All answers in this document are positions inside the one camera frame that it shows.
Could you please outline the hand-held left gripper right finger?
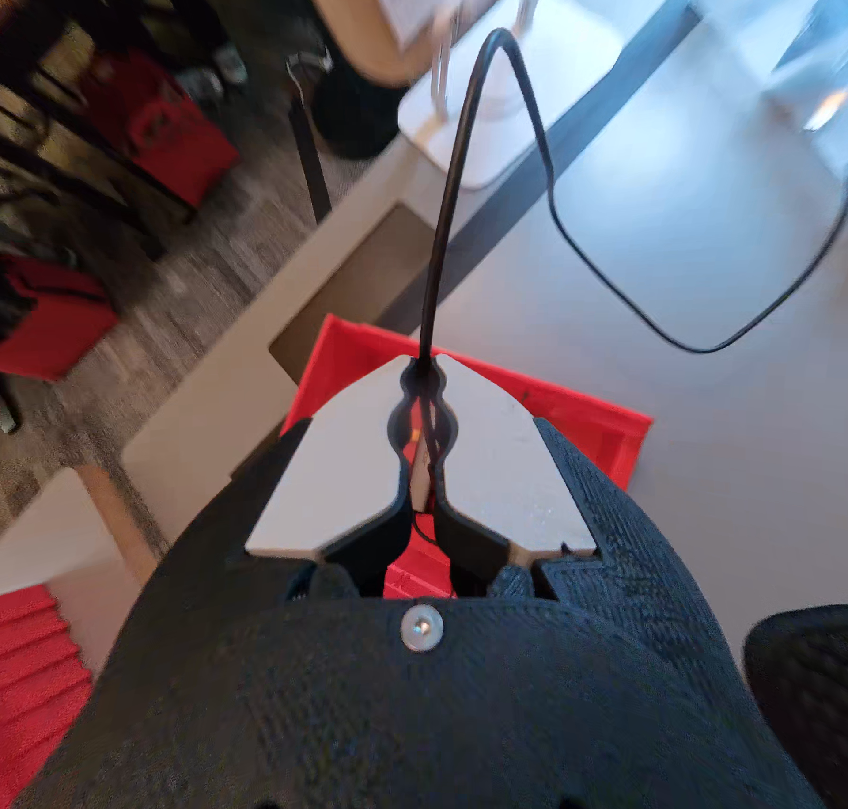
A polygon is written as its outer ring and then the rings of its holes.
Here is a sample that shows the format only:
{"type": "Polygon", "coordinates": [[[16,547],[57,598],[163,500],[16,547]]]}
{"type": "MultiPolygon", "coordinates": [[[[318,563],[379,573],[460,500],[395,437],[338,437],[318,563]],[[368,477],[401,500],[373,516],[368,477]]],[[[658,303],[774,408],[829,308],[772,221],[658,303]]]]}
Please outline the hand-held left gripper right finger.
{"type": "Polygon", "coordinates": [[[437,514],[451,558],[554,558],[597,549],[534,416],[507,391],[440,353],[454,422],[440,461],[437,514]]]}

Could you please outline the red ribbed plastic bin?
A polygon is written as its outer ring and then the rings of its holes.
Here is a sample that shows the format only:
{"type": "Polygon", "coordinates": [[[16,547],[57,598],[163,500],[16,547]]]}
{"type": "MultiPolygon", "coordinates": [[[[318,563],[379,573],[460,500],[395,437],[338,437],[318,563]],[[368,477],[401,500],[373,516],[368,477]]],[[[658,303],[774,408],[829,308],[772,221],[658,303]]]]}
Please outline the red ribbed plastic bin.
{"type": "Polygon", "coordinates": [[[91,695],[92,677],[45,585],[1,597],[1,807],[58,748],[91,695]]]}

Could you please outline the red bag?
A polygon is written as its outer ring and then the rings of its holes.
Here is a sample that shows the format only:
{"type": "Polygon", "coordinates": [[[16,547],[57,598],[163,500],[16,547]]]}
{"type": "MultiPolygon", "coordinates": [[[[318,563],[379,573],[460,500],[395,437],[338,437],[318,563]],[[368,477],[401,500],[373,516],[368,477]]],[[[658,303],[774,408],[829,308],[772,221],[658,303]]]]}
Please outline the red bag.
{"type": "Polygon", "coordinates": [[[3,289],[27,302],[15,327],[3,331],[2,373],[63,379],[120,318],[104,286],[79,270],[21,256],[2,256],[3,289]]]}
{"type": "Polygon", "coordinates": [[[97,132],[192,209],[239,162],[217,125],[142,51],[97,51],[79,92],[97,132]]]}

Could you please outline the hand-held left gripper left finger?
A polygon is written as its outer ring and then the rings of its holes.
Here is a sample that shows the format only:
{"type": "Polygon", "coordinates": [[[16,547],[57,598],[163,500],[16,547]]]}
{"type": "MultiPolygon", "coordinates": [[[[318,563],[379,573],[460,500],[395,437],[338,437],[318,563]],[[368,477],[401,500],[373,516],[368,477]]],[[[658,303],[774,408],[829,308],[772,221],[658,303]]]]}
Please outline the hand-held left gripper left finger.
{"type": "Polygon", "coordinates": [[[322,406],[245,544],[252,556],[318,558],[386,514],[400,495],[401,458],[389,421],[405,398],[399,355],[322,406]]]}

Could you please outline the wooden table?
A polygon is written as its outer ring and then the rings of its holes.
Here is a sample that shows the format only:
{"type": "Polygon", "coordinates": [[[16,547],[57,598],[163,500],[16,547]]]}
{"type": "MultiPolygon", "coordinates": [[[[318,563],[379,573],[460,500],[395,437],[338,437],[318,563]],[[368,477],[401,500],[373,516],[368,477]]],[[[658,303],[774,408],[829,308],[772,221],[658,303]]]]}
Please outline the wooden table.
{"type": "Polygon", "coordinates": [[[99,678],[158,564],[109,473],[68,467],[3,531],[1,593],[46,586],[99,678]]]}

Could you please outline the instruction sheet on stand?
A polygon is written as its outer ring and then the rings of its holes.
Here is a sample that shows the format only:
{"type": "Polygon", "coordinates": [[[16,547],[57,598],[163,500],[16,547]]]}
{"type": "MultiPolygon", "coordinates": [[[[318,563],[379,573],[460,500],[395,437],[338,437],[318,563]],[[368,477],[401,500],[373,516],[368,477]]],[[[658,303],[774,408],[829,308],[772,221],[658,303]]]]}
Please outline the instruction sheet on stand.
{"type": "Polygon", "coordinates": [[[311,0],[355,72],[373,84],[409,86],[399,130],[446,172],[461,105],[484,40],[511,33],[548,128],[613,68],[618,32],[575,0],[478,0],[473,12],[436,20],[399,51],[378,0],[311,0]]]}

